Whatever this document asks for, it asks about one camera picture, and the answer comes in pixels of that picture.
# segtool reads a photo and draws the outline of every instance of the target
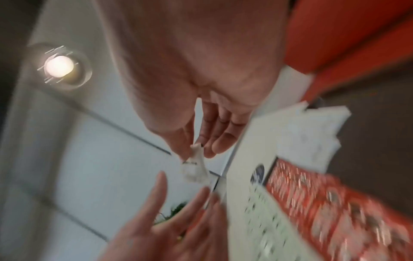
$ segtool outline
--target small white object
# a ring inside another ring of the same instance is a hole
[[[204,185],[210,184],[209,171],[205,167],[203,147],[201,144],[191,145],[192,157],[181,164],[182,173],[186,180]]]
[[[47,59],[44,69],[50,76],[62,78],[73,71],[74,63],[69,57],[59,55],[51,59]]]

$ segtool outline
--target hand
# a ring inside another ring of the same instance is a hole
[[[160,172],[142,209],[111,240],[99,261],[228,260],[227,217],[218,196],[211,195],[201,221],[182,240],[178,240],[202,209],[209,189],[202,188],[173,218],[154,226],[165,202],[166,190],[166,176]]]
[[[130,100],[183,160],[214,157],[240,137],[283,65],[288,0],[95,0]]]

